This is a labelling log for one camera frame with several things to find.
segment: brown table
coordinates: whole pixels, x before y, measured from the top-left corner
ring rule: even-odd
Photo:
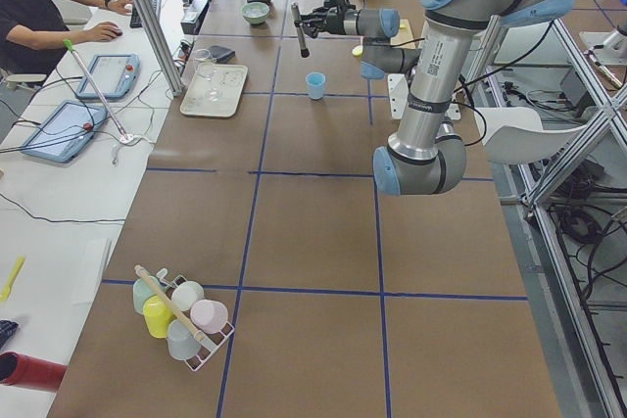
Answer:
[[[244,1],[214,0],[196,46],[249,68],[239,110],[172,102],[49,416],[559,416],[481,146],[446,195],[377,194],[372,151],[397,123],[383,81],[359,77],[359,40],[311,40],[302,60],[293,0],[257,27]],[[420,32],[418,0],[365,1]],[[469,113],[456,128],[477,137]],[[234,337],[200,372],[133,311],[136,263],[229,307]]]

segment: keyboard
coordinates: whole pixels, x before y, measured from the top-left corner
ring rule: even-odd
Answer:
[[[150,0],[151,5],[153,6],[153,11],[157,16],[157,20],[159,19],[159,13],[161,12],[161,0]],[[141,28],[141,19],[139,18],[139,12],[133,6],[133,11],[130,14],[130,27],[131,28]]]

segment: bowl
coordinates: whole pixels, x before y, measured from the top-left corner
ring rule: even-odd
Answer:
[[[270,7],[263,2],[249,2],[242,7],[242,17],[250,24],[263,23],[268,15],[270,15]]]

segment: light blue cup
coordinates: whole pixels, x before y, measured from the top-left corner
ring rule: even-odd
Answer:
[[[152,280],[155,281],[163,290],[162,284],[155,276],[151,276]],[[155,296],[153,290],[148,287],[148,285],[144,282],[143,279],[138,279],[133,284],[133,308],[140,315],[144,314],[144,302],[149,300]]]
[[[307,93],[312,100],[319,100],[324,96],[326,77],[322,72],[308,73],[305,82],[307,83]]]

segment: red cup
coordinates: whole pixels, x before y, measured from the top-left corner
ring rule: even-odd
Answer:
[[[8,351],[0,354],[0,384],[37,391],[56,392],[66,366]]]

